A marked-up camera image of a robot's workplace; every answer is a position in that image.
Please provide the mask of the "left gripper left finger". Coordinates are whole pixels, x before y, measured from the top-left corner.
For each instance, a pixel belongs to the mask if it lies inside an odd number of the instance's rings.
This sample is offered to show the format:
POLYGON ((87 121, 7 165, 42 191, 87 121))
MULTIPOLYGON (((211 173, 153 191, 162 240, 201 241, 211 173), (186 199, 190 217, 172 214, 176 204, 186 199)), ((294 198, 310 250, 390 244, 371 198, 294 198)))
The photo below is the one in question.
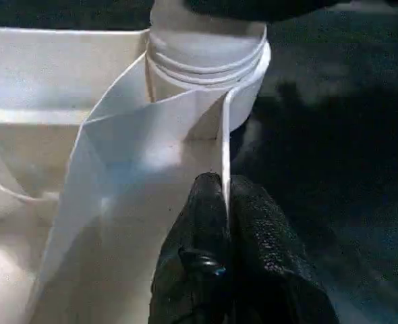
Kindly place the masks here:
POLYGON ((231 261, 221 179, 202 173, 161 247, 150 323, 223 323, 231 308, 231 261))

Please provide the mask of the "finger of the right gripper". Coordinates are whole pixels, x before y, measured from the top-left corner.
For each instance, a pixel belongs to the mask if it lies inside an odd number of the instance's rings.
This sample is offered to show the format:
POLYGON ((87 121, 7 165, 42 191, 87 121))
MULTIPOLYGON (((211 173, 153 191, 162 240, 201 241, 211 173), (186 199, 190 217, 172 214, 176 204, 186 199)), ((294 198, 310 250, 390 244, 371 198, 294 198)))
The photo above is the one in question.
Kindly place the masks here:
POLYGON ((196 14, 257 22, 279 22, 332 7, 328 0, 190 0, 186 7, 196 14))

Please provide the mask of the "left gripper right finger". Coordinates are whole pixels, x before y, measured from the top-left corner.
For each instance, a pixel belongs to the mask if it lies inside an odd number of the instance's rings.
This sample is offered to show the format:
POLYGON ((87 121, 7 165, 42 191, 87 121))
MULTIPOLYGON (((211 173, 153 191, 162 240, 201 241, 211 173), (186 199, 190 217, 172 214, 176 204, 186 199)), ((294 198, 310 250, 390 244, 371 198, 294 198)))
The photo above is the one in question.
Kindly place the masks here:
POLYGON ((269 193, 231 179, 236 323, 338 323, 304 243, 269 193))

